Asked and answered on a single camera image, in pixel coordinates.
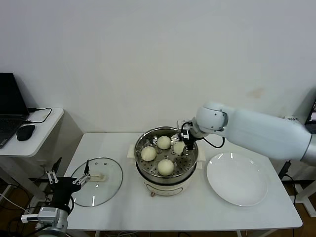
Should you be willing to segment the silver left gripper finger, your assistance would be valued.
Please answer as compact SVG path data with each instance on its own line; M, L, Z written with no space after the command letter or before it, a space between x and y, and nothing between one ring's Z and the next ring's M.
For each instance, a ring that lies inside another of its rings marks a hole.
M48 177L48 180L49 180L49 183L58 183L59 180L56 176L56 173L58 171L58 168L60 166L60 163L61 163L61 160L62 160L62 157L60 157L56 163L52 166L52 169L47 171L47 177Z
M89 173L89 160L86 161L83 175L80 178L77 178L76 180L73 181L73 184L75 185L84 185L84 183L87 182L90 178L90 173Z

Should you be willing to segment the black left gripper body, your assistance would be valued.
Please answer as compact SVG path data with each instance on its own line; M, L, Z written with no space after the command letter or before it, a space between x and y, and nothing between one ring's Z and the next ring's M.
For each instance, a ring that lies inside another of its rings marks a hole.
M71 195L81 189L81 185L73 183L76 178L58 177L58 182L50 185L53 191L52 205L68 205Z

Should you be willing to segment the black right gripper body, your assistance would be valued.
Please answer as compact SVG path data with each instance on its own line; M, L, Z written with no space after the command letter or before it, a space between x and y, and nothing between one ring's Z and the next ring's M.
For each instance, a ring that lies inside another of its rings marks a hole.
M187 135L185 138L185 146L188 151L191 151L194 149L196 138L192 135Z

